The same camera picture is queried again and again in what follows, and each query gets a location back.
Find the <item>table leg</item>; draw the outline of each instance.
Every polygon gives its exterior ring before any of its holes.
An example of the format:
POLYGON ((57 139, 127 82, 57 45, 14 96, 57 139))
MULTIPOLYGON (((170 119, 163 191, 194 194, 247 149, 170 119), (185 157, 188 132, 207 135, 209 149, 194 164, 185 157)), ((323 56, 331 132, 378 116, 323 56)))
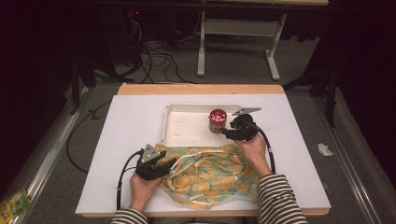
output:
POLYGON ((198 77, 205 75, 205 20, 206 13, 201 12, 201 46, 198 53, 198 77))
POLYGON ((282 34, 283 26, 285 25, 286 16, 287 14, 282 14, 280 16, 279 24, 276 27, 276 31, 274 34, 273 46, 271 47, 271 49, 267 49, 265 51, 265 56, 267 58, 268 65, 270 66, 271 76, 274 81, 280 80, 280 76, 277 71, 276 63, 274 60, 274 54, 277 47, 277 43, 279 42, 280 35, 282 34))

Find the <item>striped shirt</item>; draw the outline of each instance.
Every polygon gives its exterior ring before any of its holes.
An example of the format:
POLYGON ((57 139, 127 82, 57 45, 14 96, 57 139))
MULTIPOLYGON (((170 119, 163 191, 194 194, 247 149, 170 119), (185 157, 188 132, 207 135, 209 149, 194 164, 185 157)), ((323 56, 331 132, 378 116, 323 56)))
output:
MULTIPOLYGON (((308 223, 297 205, 294 192, 284 175, 267 175, 257 187, 259 221, 272 223, 308 223)), ((147 224, 148 219, 134 209, 120 209, 111 224, 147 224)))

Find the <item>white tray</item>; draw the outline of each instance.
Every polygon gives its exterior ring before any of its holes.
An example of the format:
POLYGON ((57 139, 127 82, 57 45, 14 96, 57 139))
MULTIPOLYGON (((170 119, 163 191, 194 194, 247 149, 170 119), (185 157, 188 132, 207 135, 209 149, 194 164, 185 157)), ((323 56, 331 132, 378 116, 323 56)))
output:
POLYGON ((221 147, 233 140, 209 130, 209 114, 214 109, 227 113, 226 128, 240 105, 169 105, 166 107, 162 143, 166 147, 221 147))

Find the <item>wooden table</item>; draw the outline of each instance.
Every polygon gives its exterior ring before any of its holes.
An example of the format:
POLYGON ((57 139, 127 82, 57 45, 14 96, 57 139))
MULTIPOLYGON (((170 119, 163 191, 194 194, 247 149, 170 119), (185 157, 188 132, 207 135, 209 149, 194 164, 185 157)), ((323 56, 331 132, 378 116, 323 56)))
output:
MULTIPOLYGON (((146 144, 161 143, 165 108, 170 104, 212 104, 261 107, 252 114, 274 150, 276 169, 287 176, 306 216, 322 216, 331 208, 289 101, 278 85, 122 85, 114 96, 95 150, 76 213, 111 217, 116 212, 116 187, 127 158, 146 144)), ((134 166, 137 158, 131 160, 134 166)), ((125 173, 121 207, 130 203, 125 173)), ((147 217, 257 216, 257 204, 232 199, 208 210, 175 203, 157 188, 144 214, 147 217)))

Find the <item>white metal frame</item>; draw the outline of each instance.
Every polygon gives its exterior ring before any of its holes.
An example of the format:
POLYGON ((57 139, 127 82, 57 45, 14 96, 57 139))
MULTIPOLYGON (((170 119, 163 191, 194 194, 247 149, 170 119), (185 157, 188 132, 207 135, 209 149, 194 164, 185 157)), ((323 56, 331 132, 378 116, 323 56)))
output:
POLYGON ((275 81, 280 80, 274 54, 285 25, 286 16, 286 14, 282 14, 279 21, 220 20, 207 19, 205 11, 202 11, 201 45, 198 53, 197 76, 203 77, 205 75, 205 34, 272 36, 272 47, 265 50, 265 57, 270 67, 272 79, 275 81))

